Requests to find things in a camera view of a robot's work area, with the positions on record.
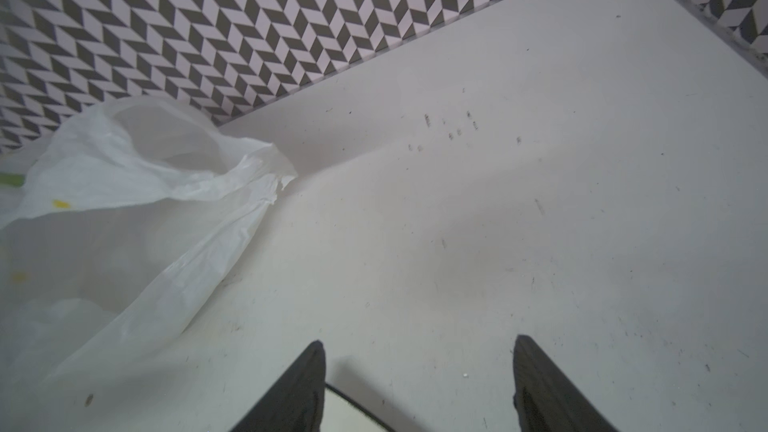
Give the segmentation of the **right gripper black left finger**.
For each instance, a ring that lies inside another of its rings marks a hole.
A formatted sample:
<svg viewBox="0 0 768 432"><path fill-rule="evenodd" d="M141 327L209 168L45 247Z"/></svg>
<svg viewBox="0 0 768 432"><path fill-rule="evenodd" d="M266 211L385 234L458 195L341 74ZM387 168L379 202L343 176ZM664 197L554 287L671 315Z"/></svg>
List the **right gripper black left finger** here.
<svg viewBox="0 0 768 432"><path fill-rule="evenodd" d="M231 429L232 432L318 432L323 418L326 354L311 342Z"/></svg>

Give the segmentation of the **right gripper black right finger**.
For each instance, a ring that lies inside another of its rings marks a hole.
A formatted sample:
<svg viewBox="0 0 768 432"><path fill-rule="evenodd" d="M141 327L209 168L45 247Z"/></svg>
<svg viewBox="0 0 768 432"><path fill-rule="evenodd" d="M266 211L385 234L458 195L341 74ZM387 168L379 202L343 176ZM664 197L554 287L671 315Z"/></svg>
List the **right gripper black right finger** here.
<svg viewBox="0 0 768 432"><path fill-rule="evenodd" d="M514 406L523 432L617 432L532 337L518 335L512 355Z"/></svg>

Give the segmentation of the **white printed plastic bag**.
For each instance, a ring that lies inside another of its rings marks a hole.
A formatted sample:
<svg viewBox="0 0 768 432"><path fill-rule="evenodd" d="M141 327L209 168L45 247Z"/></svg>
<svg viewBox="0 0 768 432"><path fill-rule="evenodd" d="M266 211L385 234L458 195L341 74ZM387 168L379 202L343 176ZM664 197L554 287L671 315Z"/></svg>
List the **white printed plastic bag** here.
<svg viewBox="0 0 768 432"><path fill-rule="evenodd" d="M93 105L1 158L1 427L47 388L167 346L296 172L151 96Z"/></svg>

